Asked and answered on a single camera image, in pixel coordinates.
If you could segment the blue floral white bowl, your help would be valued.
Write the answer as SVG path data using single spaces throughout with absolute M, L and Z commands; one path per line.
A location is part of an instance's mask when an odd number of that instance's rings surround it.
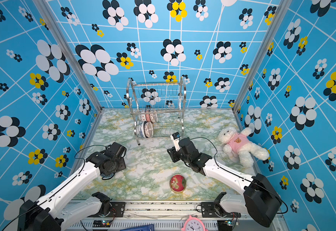
M 137 126 L 137 132 L 140 138 L 146 138 L 144 125 L 145 121 L 141 121 L 140 124 Z

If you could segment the red striped white bowl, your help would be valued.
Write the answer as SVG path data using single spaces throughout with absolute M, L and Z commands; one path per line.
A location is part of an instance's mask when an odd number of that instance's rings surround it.
M 158 122 L 157 113 L 151 113 L 150 114 L 150 120 L 151 120 L 152 123 L 157 123 Z

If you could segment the black leaf patterned bowl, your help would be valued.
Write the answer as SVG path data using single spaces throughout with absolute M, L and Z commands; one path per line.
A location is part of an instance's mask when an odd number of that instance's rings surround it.
M 145 113 L 145 118 L 146 118 L 146 121 L 147 122 L 151 122 L 152 123 L 152 116 L 151 116 L 151 114 L 149 113 L 149 112 L 146 112 Z

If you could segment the dark blue patterned bowl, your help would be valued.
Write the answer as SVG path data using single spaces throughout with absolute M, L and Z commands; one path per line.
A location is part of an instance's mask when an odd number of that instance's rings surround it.
M 112 178 L 114 175 L 115 175 L 115 173 L 110 173 L 110 174 L 107 174 L 107 175 L 103 174 L 102 177 L 103 178 Z

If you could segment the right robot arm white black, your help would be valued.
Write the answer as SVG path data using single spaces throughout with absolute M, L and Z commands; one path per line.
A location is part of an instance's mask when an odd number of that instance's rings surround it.
M 216 179 L 242 194 L 242 199 L 232 199 L 222 192 L 213 203 L 219 217 L 229 213 L 248 214 L 255 222 L 269 228 L 283 201 L 269 180 L 262 174 L 251 176 L 219 163 L 215 157 L 200 153 L 190 138 L 179 133 L 171 136 L 174 147 L 167 150 L 174 163 L 182 161 L 194 172 Z

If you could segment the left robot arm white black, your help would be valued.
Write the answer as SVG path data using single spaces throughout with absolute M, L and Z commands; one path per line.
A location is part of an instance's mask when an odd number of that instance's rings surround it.
M 126 153 L 126 147 L 113 142 L 84 159 L 79 169 L 49 193 L 44 193 L 43 187 L 36 188 L 39 196 L 26 197 L 3 230 L 64 231 L 91 215 L 115 218 L 117 211 L 111 205 L 111 198 L 101 192 L 72 207 L 67 205 L 94 179 L 109 180 L 124 170 Z

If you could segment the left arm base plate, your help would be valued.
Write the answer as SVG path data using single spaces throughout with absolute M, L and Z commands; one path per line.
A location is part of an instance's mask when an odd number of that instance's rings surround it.
M 101 218 L 122 218 L 125 211 L 125 202 L 107 202 L 101 205 L 96 217 Z

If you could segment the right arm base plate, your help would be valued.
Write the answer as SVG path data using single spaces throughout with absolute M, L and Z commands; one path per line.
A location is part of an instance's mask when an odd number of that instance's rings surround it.
M 241 213 L 227 213 L 224 212 L 223 215 L 220 215 L 216 212 L 213 202 L 202 202 L 201 203 L 201 213 L 204 218 L 241 218 Z

